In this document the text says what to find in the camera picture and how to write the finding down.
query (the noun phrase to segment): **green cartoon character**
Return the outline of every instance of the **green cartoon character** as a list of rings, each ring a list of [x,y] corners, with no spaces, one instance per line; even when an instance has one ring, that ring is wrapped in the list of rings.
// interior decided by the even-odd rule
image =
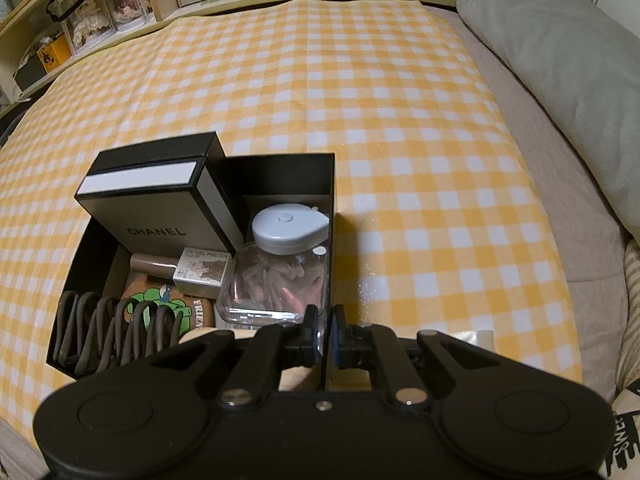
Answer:
[[[151,287],[145,292],[134,294],[132,298],[138,301],[155,301],[158,306],[166,305],[174,311],[175,315],[177,315],[178,312],[182,312],[182,315],[184,316],[180,323],[180,335],[182,335],[188,332],[191,327],[191,307],[187,306],[183,300],[169,300],[173,288],[174,286],[171,283],[166,283],[160,288]],[[125,320],[130,322],[132,316],[133,305],[129,304],[125,311]],[[143,317],[145,319],[145,328],[148,328],[150,320],[148,308],[145,309]]]

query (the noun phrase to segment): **beige cylindrical object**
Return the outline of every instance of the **beige cylindrical object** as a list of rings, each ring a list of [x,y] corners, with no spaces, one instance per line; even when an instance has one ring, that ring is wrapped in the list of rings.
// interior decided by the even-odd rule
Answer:
[[[131,255],[130,266],[131,270],[142,272],[147,276],[172,280],[175,269],[178,266],[178,259],[135,253]]]

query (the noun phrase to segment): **yellow checkered tablecloth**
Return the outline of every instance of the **yellow checkered tablecloth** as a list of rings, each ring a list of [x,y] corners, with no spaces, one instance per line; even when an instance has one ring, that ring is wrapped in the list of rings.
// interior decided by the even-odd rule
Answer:
[[[580,379],[549,222],[492,96],[417,2],[300,0],[185,18],[60,76],[0,151],[0,415],[32,438],[98,151],[216,130],[229,155],[335,152],[334,302],[411,336],[495,331]]]

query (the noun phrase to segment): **bed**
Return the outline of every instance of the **bed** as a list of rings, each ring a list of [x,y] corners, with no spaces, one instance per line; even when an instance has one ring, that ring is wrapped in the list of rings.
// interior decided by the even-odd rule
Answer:
[[[449,27],[441,29],[447,41],[456,42],[451,30],[460,38],[526,161],[548,215],[571,295],[582,380],[611,401],[628,309],[625,230],[588,169],[513,73],[455,12],[435,7],[429,12],[448,23]],[[0,460],[12,480],[37,478],[46,470],[24,435],[4,420],[0,420]]]

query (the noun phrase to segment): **chanel box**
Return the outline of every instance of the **chanel box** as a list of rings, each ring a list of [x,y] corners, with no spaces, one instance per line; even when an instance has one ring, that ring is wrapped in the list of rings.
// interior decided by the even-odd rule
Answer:
[[[249,211],[215,132],[100,152],[78,203],[131,253],[242,248]]]

